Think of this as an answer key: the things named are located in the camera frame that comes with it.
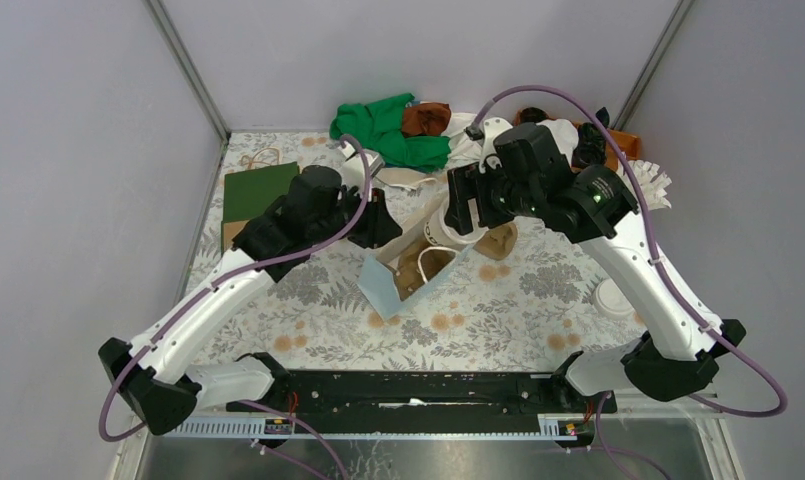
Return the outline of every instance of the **robotic arm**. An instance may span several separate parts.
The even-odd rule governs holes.
[[[503,122],[483,133],[486,161],[448,174],[445,223],[466,235],[475,227],[493,228],[515,216],[542,220],[600,263],[648,328],[640,339],[621,347],[573,354],[553,374],[555,381],[581,399],[581,405],[584,397],[630,386],[661,401],[704,388],[717,373],[715,359],[726,350],[694,323],[652,268],[641,212],[622,180],[599,165],[574,173],[546,127],[528,123],[510,128]],[[491,164],[493,157],[498,162]],[[383,191],[372,189],[369,195],[364,215],[347,238],[377,248],[402,231],[387,212]],[[329,239],[351,220],[359,202],[357,190],[343,186],[334,170],[305,168],[288,194],[251,220],[211,274],[162,320],[129,343],[112,338],[99,349],[108,377],[119,383],[120,395],[152,433],[171,431],[195,410],[267,394],[282,371],[269,356],[245,356],[226,365],[191,362],[248,301],[309,257],[262,270],[249,265]],[[228,273],[235,270],[240,273]],[[669,263],[668,270],[711,328],[737,345],[745,334],[740,322],[721,321]],[[137,364],[117,382],[135,359]]]

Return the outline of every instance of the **plastic lid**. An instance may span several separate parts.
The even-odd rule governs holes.
[[[635,311],[610,278],[603,280],[593,291],[593,304],[601,314],[609,318],[620,319],[632,315]]]

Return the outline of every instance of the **white wall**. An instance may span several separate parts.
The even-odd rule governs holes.
[[[344,102],[411,91],[477,111],[507,87],[545,83],[616,115],[676,0],[168,0],[232,129],[328,128]],[[538,104],[506,100],[513,116]]]
[[[0,479],[104,478],[96,351],[171,306],[217,150],[142,2],[0,0]]]
[[[747,480],[805,478],[805,1],[697,2],[629,128],[673,179],[660,242],[790,408],[734,420]],[[775,405],[733,358],[725,403]]]

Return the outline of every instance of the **metal floor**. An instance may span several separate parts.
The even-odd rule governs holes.
[[[644,454],[674,479],[710,479],[695,426],[686,419],[603,422],[609,445]],[[526,480],[625,478],[605,453],[541,453],[557,447],[542,441],[333,441],[352,480]],[[330,478],[334,463],[316,441],[290,440],[279,450]],[[639,478],[662,478],[642,463],[620,457]],[[250,449],[245,440],[150,437],[138,479],[313,479],[284,460]]]

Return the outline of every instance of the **floral tablecloth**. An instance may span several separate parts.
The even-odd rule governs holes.
[[[223,176],[244,170],[266,147],[280,149],[282,163],[338,167],[343,161],[326,133],[235,133],[188,291],[220,258]],[[275,157],[274,149],[267,149],[254,163],[272,163]],[[388,209],[401,224],[442,188],[445,184],[425,184],[416,192],[385,188]],[[516,223],[520,235],[508,258],[496,262],[470,252],[446,283],[386,321],[357,286],[368,251],[337,242],[235,315],[196,363],[266,351],[288,368],[545,372],[575,350],[619,345],[642,333],[639,320],[612,321],[591,305],[591,292],[607,275],[590,257],[539,221]]]

